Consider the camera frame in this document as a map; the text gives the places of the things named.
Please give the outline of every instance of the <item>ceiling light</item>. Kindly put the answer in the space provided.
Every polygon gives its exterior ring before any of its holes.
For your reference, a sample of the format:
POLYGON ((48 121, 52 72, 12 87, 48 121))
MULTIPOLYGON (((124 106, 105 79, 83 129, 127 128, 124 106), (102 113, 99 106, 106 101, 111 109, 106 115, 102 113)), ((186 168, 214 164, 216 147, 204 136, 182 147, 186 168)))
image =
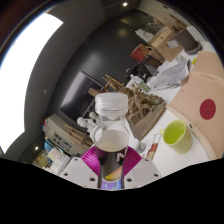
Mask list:
POLYGON ((24 108, 30 75, 42 49, 62 24, 50 14, 41 14, 18 35, 1 63, 0 144, 4 153, 25 131, 24 108))

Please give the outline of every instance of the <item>table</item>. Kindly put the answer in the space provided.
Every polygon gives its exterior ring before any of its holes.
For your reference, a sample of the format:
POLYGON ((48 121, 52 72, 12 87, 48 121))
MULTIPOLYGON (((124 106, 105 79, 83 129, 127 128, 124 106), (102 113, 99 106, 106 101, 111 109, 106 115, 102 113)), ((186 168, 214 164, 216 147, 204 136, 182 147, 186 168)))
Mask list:
MULTIPOLYGON (((203 46, 202 51, 209 51, 209 52, 215 52, 212 45, 207 41, 200 41, 200 43, 203 46)), ((184 50, 180 53, 185 59, 189 59, 191 61, 190 70, 193 68, 192 62, 195 58, 197 58, 197 54, 195 55, 187 55, 184 50)), ((169 62, 167 64, 167 68, 170 68, 174 65, 178 64, 178 62, 174 59, 172 62, 169 62)), ((127 87, 130 87, 132 84, 132 80, 126 85, 127 87)), ((165 90, 157 90, 152 91, 150 94, 158 95, 164 99, 166 104, 169 104, 172 99, 175 97, 175 95, 178 93, 181 87, 177 87, 174 89, 165 89, 165 90)), ((162 114, 160 119, 157 121, 155 126, 148 132, 148 134, 142 139, 142 142, 146 144, 146 149, 144 152, 142 152, 140 155, 142 157, 146 157, 148 150, 151 148, 151 145, 153 143, 153 137, 154 134, 159 133, 161 129, 165 129, 166 126, 172 122, 173 120, 178 119, 174 114, 172 114, 167 109, 162 114)), ((128 128, 130 132, 130 141, 134 138, 133 134, 131 133, 130 127, 126 121, 126 127, 128 128)), ((210 161, 209 156, 207 155, 206 150, 201 145, 201 143, 197 140, 197 138, 192 134, 193 138, 193 145, 191 149, 185 153, 185 154, 177 154, 173 149, 171 149, 169 146, 167 146, 163 139, 160 138, 158 148, 156 150, 156 153, 154 155, 154 158, 152 162, 157 167, 161 175, 167 176, 170 175, 176 171, 179 171, 183 168, 186 168, 191 165, 208 162, 210 161)))

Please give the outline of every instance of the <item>cup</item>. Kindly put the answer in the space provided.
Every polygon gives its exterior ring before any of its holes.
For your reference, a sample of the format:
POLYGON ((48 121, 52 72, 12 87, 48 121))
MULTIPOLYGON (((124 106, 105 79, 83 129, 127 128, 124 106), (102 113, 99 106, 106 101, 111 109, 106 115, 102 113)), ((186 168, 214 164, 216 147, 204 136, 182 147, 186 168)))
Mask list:
POLYGON ((163 141, 179 154, 188 152, 192 146, 191 132, 181 120, 171 122, 159 133, 163 136, 163 141))

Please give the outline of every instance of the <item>papers on desk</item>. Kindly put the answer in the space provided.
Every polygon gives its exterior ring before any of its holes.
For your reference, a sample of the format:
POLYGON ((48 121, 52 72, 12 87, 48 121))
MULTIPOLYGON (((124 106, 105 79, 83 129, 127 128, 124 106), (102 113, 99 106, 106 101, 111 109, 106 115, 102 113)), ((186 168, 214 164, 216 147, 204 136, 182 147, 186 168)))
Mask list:
POLYGON ((166 70, 163 70, 164 67, 160 68, 160 73, 150 79, 148 86, 151 90, 161 90, 175 88, 181 85, 189 75, 188 63, 189 60, 185 60, 166 70))
POLYGON ((148 43, 153 37, 154 35, 151 33, 148 33, 142 29, 136 30, 135 33, 142 38, 146 43, 148 43))

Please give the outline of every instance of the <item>cardboard box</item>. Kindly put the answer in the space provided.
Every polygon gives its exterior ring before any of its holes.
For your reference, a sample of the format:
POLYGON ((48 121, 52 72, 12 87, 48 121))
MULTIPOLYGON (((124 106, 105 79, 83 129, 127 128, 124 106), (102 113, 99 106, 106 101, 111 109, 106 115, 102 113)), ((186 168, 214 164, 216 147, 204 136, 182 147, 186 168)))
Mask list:
POLYGON ((146 55, 150 55, 161 63, 164 62, 164 59, 155 51, 148 49, 145 45, 139 44, 131 53, 131 56, 138 62, 141 62, 146 55))
POLYGON ((164 27, 149 42, 149 44, 155 47, 164 59, 169 62, 173 61, 183 50, 183 47, 180 44, 179 47, 169 48, 167 42, 173 40, 173 35, 174 32, 170 28, 164 27))

